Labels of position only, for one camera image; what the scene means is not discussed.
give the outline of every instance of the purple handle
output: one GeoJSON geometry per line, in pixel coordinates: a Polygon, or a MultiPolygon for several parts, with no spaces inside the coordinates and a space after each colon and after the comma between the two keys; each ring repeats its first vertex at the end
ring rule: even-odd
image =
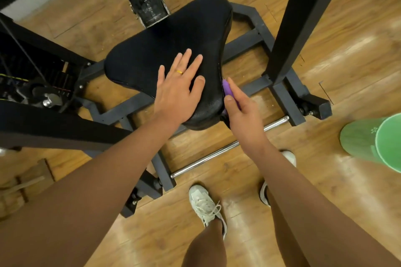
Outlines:
{"type": "MultiPolygon", "coordinates": [[[[230,84],[228,83],[228,81],[224,79],[222,84],[223,84],[224,96],[230,95],[235,99],[233,91],[231,90],[230,84]]],[[[236,99],[235,99],[235,102],[237,103],[238,108],[241,110],[241,107],[239,106],[239,103],[236,99]]]]}

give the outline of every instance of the black padded seat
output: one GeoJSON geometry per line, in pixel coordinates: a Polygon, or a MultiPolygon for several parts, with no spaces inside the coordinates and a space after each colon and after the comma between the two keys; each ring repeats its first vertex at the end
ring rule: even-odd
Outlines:
{"type": "Polygon", "coordinates": [[[177,53],[187,48],[192,49],[190,63],[202,54],[196,76],[205,77],[205,88],[198,107],[184,125],[192,130],[206,129],[218,123],[224,110],[221,59],[232,16],[227,0],[194,0],[115,46],[106,57],[105,74],[117,84],[155,97],[160,65],[168,72],[177,53]]]}

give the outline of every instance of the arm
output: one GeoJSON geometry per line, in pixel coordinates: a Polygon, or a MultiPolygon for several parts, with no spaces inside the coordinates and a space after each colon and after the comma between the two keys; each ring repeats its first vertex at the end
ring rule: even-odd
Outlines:
{"type": "Polygon", "coordinates": [[[257,104],[229,79],[225,105],[233,134],[258,166],[311,266],[400,267],[387,249],[327,200],[269,142],[257,104]]]}
{"type": "Polygon", "coordinates": [[[0,227],[2,266],[83,266],[108,232],[153,156],[193,114],[204,87],[202,56],[178,54],[159,69],[155,113],[135,132],[73,171],[0,227]]]}

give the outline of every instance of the person's left hand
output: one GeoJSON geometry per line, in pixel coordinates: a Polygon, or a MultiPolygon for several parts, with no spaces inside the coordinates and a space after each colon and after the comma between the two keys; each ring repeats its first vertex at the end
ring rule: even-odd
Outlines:
{"type": "Polygon", "coordinates": [[[159,68],[154,115],[162,116],[176,128],[192,116],[205,84],[204,77],[198,76],[192,91],[189,91],[191,81],[203,59],[202,55],[198,55],[187,68],[191,54],[191,49],[187,49],[184,55],[178,53],[166,77],[164,66],[161,65],[159,68]]]}

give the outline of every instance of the forearm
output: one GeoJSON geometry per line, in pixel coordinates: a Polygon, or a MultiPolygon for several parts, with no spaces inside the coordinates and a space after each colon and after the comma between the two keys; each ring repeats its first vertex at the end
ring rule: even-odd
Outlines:
{"type": "Polygon", "coordinates": [[[3,265],[83,266],[175,129],[154,118],[28,203],[0,228],[3,265]]]}
{"type": "Polygon", "coordinates": [[[400,266],[266,142],[252,156],[311,266],[400,266]]]}

